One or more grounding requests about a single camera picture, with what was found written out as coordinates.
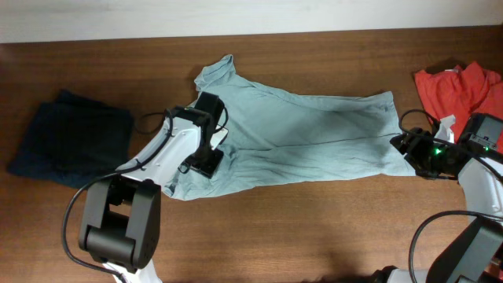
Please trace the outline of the light blue t-shirt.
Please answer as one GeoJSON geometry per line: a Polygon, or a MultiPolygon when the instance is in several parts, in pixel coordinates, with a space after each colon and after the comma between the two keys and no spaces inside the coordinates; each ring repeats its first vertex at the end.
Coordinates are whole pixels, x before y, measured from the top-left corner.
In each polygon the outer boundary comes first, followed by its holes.
{"type": "Polygon", "coordinates": [[[162,188],[173,199],[415,174],[390,143],[400,132],[390,91],[369,97],[292,94],[239,76],[232,55],[204,67],[194,83],[199,94],[216,94],[224,102],[229,133],[214,175],[177,172],[162,188]]]}

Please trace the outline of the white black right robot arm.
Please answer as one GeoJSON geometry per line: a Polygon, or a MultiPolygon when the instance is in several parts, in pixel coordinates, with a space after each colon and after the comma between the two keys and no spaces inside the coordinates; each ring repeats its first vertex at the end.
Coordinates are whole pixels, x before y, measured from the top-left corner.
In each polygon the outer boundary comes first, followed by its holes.
{"type": "Polygon", "coordinates": [[[466,208],[425,219],[410,242],[408,267],[386,266],[376,270],[370,282],[502,282],[502,154],[497,150],[501,133],[501,119],[473,113],[459,138],[445,119],[435,119],[430,131],[415,127],[391,139],[418,176],[457,182],[466,208]],[[414,252],[421,233],[447,216],[465,216],[468,225],[428,269],[416,270],[414,252]]]}

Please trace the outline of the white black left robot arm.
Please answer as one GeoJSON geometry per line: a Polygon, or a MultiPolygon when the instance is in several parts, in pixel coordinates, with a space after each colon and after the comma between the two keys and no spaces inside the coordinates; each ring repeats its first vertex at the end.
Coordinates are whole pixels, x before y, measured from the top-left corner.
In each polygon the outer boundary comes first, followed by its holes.
{"type": "Polygon", "coordinates": [[[79,247],[85,266],[117,282],[158,282],[152,257],[160,239],[162,188],[178,173],[211,178],[223,153],[224,102],[201,93],[192,106],[163,112],[156,136],[132,160],[79,189],[86,196],[79,247]]]}

